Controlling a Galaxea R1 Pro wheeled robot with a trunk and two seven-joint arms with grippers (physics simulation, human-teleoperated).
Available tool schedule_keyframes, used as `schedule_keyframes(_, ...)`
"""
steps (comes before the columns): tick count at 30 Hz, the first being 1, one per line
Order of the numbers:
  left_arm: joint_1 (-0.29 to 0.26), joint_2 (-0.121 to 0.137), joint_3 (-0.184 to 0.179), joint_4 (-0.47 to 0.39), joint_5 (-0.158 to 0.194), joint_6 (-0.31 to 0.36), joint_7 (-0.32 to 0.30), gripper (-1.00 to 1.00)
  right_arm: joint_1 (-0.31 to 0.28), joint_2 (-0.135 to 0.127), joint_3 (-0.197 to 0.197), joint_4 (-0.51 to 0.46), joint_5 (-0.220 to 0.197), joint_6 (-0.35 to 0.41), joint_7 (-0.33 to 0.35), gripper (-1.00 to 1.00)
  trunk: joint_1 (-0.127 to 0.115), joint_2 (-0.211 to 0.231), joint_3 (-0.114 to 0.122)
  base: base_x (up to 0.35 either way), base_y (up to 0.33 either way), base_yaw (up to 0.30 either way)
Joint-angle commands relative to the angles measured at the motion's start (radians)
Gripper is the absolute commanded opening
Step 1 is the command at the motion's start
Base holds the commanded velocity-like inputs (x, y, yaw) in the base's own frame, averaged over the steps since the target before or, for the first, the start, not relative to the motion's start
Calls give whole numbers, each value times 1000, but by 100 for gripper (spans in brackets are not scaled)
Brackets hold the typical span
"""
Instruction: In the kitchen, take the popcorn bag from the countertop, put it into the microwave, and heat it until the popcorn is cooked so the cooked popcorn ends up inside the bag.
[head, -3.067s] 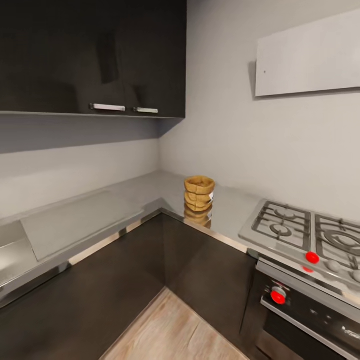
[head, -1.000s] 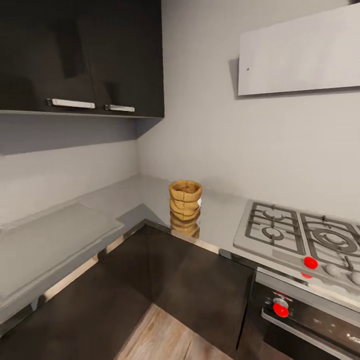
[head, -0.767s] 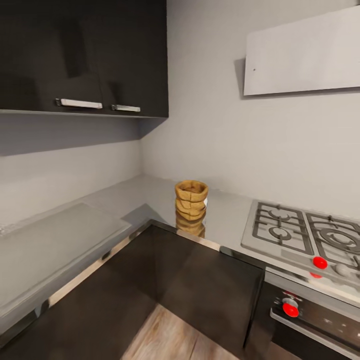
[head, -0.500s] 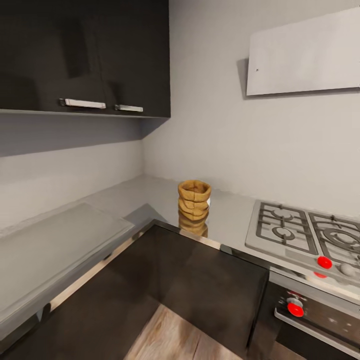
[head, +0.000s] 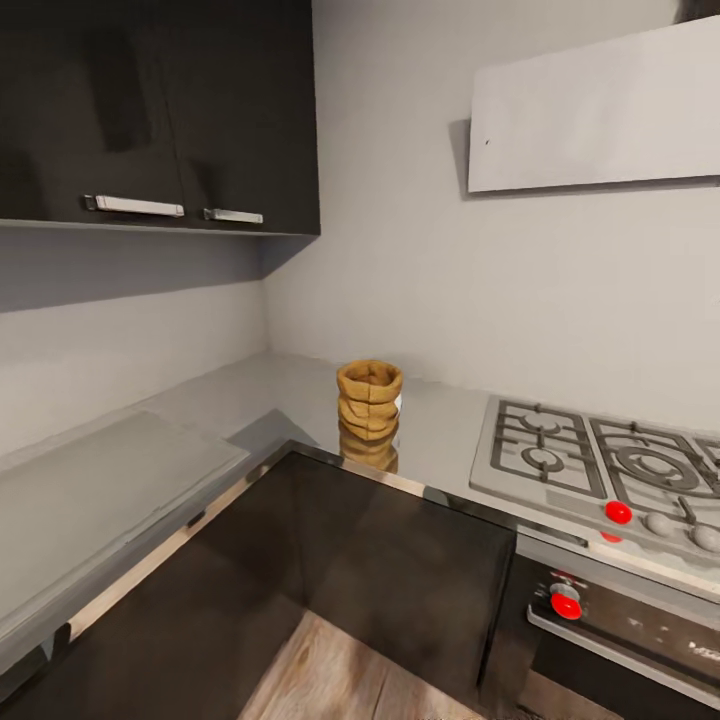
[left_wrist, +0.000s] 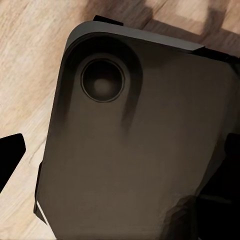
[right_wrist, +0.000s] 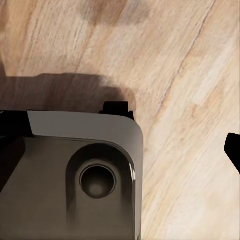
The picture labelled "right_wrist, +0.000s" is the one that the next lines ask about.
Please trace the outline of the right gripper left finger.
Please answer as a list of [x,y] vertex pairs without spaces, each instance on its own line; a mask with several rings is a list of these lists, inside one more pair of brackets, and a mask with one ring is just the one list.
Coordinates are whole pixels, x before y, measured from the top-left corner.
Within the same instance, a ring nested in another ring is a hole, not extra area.
[[22,133],[0,138],[0,193],[26,153]]

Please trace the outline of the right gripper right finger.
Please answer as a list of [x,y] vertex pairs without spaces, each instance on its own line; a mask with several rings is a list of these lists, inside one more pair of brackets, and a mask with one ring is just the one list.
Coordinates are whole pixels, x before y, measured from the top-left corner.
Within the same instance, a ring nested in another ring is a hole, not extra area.
[[240,173],[240,135],[231,132],[228,133],[225,140],[224,152]]

